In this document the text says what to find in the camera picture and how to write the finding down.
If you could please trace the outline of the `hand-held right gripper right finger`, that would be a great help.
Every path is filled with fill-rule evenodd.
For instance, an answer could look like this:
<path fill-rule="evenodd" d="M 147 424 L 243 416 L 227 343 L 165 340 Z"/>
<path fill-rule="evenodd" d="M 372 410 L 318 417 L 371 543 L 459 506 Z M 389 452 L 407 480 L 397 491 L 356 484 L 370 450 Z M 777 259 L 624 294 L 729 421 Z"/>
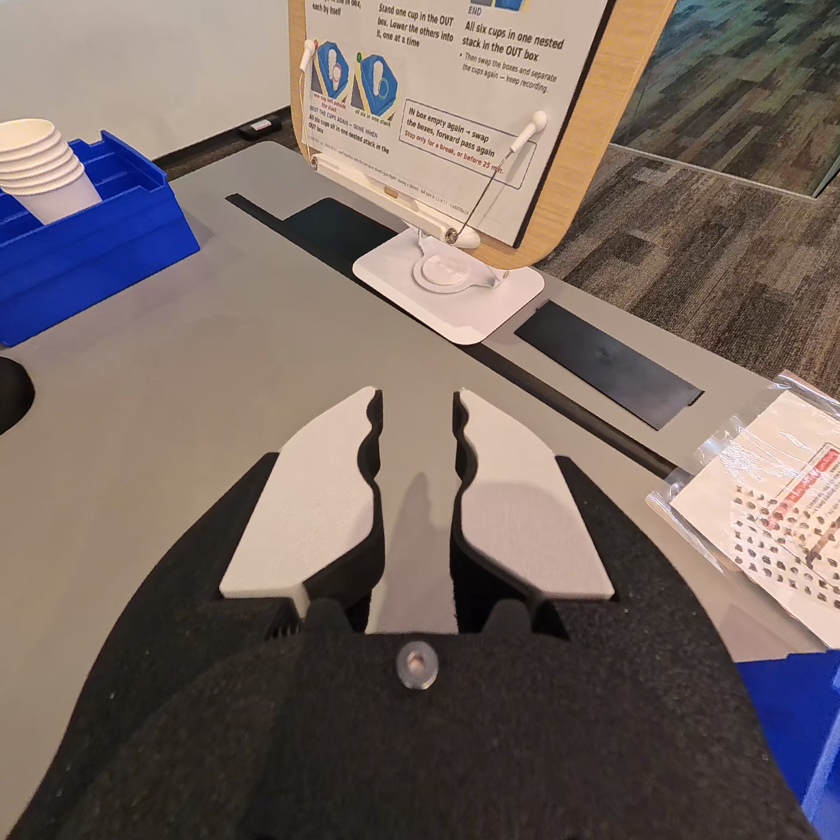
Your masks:
<path fill-rule="evenodd" d="M 551 447 L 466 388 L 453 397 L 459 480 L 449 571 L 462 634 L 480 632 L 513 600 L 551 624 L 553 602 L 609 602 L 606 567 Z"/>

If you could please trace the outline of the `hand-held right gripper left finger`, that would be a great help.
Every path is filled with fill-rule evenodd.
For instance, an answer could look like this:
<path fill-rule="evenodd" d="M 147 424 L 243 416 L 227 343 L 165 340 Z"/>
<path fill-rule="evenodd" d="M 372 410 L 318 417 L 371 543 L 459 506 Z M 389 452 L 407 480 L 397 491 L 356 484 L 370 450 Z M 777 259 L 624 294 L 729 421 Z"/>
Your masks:
<path fill-rule="evenodd" d="M 279 450 L 220 581 L 227 600 L 286 599 L 298 617 L 338 603 L 363 634 L 385 569 L 383 393 L 366 386 L 301 427 Z"/>

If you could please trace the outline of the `blue plastic bin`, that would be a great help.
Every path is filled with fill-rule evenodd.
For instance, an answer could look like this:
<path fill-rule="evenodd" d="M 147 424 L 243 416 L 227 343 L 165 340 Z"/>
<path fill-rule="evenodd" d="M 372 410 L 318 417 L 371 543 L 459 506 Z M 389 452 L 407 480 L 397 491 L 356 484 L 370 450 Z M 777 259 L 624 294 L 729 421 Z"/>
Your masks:
<path fill-rule="evenodd" d="M 1 342 L 14 347 L 174 263 L 200 245 L 166 174 L 121 139 L 72 140 L 99 205 L 44 225 L 1 198 Z"/>
<path fill-rule="evenodd" d="M 839 838 L 839 651 L 737 663 L 764 737 L 820 838 Z"/>

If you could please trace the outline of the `stack of nested white cups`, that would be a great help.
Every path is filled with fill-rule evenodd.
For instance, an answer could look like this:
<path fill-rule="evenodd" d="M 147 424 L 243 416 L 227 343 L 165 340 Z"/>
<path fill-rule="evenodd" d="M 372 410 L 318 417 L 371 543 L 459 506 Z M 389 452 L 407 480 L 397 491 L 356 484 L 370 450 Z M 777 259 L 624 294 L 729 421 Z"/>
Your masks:
<path fill-rule="evenodd" d="M 44 225 L 102 202 L 81 159 L 47 119 L 1 123 L 1 188 Z"/>

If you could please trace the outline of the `paper sheet in plastic sleeve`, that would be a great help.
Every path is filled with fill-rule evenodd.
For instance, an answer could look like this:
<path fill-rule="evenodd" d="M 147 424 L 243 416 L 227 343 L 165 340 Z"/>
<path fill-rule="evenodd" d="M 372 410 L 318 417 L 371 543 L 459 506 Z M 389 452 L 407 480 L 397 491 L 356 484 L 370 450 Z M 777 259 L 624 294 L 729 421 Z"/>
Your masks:
<path fill-rule="evenodd" d="M 646 502 L 720 572 L 838 649 L 838 399 L 781 372 Z"/>

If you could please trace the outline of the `wooden document stand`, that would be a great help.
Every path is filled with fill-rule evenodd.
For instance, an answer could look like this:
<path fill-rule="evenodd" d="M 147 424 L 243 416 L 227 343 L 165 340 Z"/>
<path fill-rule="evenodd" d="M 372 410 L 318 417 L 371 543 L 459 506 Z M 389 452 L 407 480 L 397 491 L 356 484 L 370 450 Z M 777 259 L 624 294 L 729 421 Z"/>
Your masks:
<path fill-rule="evenodd" d="M 588 70 L 568 112 L 517 247 L 486 234 L 459 234 L 456 221 L 376 182 L 345 163 L 311 151 L 301 103 L 306 73 L 295 65 L 306 51 L 305 2 L 289 1 L 290 115 L 301 151 L 318 174 L 400 218 L 422 235 L 464 249 L 492 269 L 533 266 L 568 233 L 617 124 L 673 11 L 674 1 L 610 2 Z"/>

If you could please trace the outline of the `printed instruction sheet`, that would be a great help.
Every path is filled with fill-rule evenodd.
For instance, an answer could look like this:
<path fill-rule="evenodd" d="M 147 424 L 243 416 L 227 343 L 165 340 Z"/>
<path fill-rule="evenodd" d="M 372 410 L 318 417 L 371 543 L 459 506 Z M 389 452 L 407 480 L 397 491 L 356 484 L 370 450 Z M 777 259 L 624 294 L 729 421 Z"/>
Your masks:
<path fill-rule="evenodd" d="M 606 1 L 305 3 L 314 151 L 518 245 Z"/>

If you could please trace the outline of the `glass partition panel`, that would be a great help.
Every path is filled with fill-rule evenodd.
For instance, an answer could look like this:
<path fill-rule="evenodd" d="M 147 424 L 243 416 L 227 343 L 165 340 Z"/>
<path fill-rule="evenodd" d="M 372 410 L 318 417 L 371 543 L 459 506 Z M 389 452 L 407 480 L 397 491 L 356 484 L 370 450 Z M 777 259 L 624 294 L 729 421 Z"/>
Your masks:
<path fill-rule="evenodd" d="M 838 1 L 678 1 L 612 141 L 816 197 L 838 98 Z"/>

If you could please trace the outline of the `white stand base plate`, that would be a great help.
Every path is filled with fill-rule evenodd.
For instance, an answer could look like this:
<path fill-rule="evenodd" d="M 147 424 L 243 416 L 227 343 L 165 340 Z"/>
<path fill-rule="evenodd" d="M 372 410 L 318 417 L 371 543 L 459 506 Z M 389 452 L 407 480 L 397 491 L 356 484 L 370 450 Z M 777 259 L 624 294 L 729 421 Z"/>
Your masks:
<path fill-rule="evenodd" d="M 411 228 L 355 260 L 353 275 L 451 343 L 480 343 L 544 289 L 535 269 L 493 269 Z"/>

